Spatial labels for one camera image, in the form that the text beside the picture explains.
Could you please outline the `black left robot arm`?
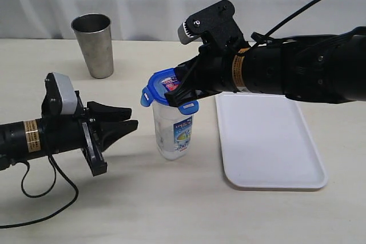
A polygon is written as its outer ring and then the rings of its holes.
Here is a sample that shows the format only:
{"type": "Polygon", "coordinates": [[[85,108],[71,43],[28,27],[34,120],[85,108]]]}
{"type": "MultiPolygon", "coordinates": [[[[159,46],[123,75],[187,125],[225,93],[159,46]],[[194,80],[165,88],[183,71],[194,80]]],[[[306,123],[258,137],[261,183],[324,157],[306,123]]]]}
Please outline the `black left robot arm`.
{"type": "Polygon", "coordinates": [[[138,128],[132,110],[95,101],[83,105],[72,93],[71,110],[64,99],[46,95],[38,119],[1,125],[1,170],[16,163],[80,149],[93,176],[106,173],[103,152],[138,128]]]}

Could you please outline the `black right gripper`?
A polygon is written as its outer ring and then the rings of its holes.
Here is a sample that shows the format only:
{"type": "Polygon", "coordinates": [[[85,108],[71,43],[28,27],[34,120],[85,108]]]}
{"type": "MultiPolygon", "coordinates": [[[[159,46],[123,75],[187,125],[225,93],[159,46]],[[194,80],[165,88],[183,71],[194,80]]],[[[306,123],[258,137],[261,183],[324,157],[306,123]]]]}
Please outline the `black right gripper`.
{"type": "Polygon", "coordinates": [[[223,91],[242,92],[246,89],[234,84],[232,66],[238,59],[237,53],[246,51],[249,43],[240,46],[229,45],[225,50],[217,50],[204,43],[198,48],[198,55],[174,68],[180,84],[165,93],[168,105],[179,107],[199,98],[205,98],[223,91]]]}

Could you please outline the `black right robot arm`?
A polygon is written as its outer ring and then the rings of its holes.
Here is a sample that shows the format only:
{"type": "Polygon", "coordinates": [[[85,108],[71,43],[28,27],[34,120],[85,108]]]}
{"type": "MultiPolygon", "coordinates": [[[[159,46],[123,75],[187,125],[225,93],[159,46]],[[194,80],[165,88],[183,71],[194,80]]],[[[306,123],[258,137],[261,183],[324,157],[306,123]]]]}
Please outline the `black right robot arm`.
{"type": "Polygon", "coordinates": [[[365,100],[365,27],[340,35],[269,38],[263,46],[199,55],[174,69],[179,85],[165,94],[168,104],[222,92],[283,95],[310,103],[365,100]]]}

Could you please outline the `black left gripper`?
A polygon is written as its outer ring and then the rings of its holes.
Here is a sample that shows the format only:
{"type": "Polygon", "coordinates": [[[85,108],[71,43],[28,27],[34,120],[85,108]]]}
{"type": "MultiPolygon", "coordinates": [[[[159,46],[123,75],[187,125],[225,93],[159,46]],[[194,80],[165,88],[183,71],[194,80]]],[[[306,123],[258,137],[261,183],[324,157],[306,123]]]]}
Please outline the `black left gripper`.
{"type": "Polygon", "coordinates": [[[107,172],[107,163],[102,156],[112,144],[137,130],[138,121],[131,120],[132,109],[107,106],[90,101],[85,107],[79,92],[75,110],[63,114],[61,96],[46,95],[41,105],[39,120],[43,155],[55,155],[80,149],[93,176],[107,172]]]}

